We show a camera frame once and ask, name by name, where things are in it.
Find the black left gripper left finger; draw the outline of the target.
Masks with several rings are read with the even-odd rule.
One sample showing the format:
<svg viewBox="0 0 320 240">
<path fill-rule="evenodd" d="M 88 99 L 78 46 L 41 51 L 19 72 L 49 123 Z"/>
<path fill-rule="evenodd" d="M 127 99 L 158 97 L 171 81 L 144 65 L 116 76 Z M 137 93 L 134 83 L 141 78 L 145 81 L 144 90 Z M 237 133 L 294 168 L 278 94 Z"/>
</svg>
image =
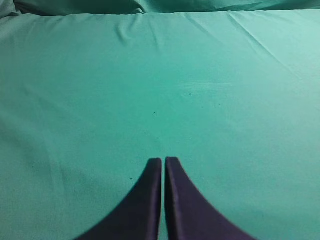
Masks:
<svg viewBox="0 0 320 240">
<path fill-rule="evenodd" d="M 162 205 L 162 160 L 147 161 L 127 196 L 78 240 L 157 240 Z"/>
</svg>

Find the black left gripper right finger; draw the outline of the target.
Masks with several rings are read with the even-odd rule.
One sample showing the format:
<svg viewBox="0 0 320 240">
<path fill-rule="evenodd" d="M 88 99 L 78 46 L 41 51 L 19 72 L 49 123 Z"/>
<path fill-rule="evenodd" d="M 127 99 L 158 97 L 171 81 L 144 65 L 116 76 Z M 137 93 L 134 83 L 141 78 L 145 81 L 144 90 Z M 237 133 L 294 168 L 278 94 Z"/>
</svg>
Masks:
<svg viewBox="0 0 320 240">
<path fill-rule="evenodd" d="M 177 157 L 165 159 L 164 208 L 169 240 L 252 240 L 199 192 Z"/>
</svg>

